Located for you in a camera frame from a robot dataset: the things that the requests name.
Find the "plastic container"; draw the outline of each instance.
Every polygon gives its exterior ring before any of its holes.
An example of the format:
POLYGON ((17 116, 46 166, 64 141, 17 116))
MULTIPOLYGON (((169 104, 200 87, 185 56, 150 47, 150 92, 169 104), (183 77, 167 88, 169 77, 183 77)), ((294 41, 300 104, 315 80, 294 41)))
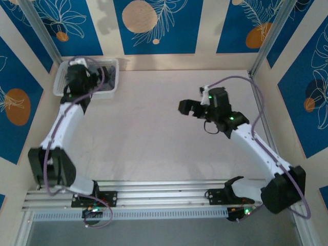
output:
MULTIPOLYGON (((91 100, 94 99, 111 99, 115 95, 115 91, 118 85, 118 72, 119 65, 118 60, 115 58, 95 58, 95 60, 101 65, 109 68, 110 66, 115 67, 115 86, 113 90, 110 91, 98 91, 93 94, 91 100)), ((93 62, 88 61, 89 65, 95 65, 93 62)), ((65 75, 67 73, 68 68, 68 60, 62 62, 59 66, 59 69, 56 74, 55 82, 53 84, 53 94, 55 96, 63 96, 64 95, 64 87, 67 85, 65 75)))

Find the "beige circle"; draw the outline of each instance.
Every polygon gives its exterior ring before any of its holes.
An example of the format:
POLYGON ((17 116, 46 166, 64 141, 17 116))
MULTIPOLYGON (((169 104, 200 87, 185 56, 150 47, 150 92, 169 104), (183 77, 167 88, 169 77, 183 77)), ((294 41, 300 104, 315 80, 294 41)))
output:
POLYGON ((153 44, 158 45, 159 44, 159 40, 158 39, 154 39, 153 40, 153 44))
POLYGON ((239 4, 242 4, 242 2, 244 2, 244 0, 232 0, 231 2, 233 5, 239 5, 239 4))
POLYGON ((12 4, 18 5, 17 0, 8 0, 9 2, 11 2, 12 4))
POLYGON ((122 12, 122 19, 127 29, 134 33, 152 30, 157 24, 157 14, 149 3, 141 0, 130 2, 122 12))

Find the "grey floor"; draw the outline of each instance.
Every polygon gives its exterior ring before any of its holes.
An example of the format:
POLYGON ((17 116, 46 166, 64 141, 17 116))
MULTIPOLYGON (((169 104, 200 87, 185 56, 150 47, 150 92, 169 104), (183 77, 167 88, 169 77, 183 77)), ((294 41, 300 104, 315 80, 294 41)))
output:
POLYGON ((82 222, 34 222, 27 246, 300 245, 288 211, 261 209, 240 224, 226 219, 118 220, 103 229, 82 222))

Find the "metal ventilation grille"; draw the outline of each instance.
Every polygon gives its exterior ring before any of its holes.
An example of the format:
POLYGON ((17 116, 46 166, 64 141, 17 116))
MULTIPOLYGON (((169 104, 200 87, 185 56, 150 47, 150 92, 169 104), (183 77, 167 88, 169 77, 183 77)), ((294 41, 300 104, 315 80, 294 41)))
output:
MULTIPOLYGON (((151 209, 151 210, 114 210, 113 220, 137 219, 196 219, 196 218, 227 218, 226 208, 206 209, 151 209)), ((110 213, 105 211, 102 218, 95 217, 88 220, 106 220, 110 213)), ((36 212, 33 218, 38 221, 79 221, 81 211, 49 211, 36 212)))

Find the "white table surface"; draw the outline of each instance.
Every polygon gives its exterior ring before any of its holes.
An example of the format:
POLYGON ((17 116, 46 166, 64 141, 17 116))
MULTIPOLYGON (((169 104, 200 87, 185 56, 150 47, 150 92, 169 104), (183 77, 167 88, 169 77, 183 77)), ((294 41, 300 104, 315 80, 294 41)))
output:
MULTIPOLYGON (((199 87, 246 71, 120 72, 113 99, 94 100, 75 129, 67 152, 79 174, 96 180, 205 180, 238 175, 263 178, 236 143, 210 135, 202 119, 179 113, 179 101, 201 100, 199 87)), ((258 115, 251 85, 221 84, 234 111, 258 115)), ((256 127, 265 138, 262 123, 256 127)))

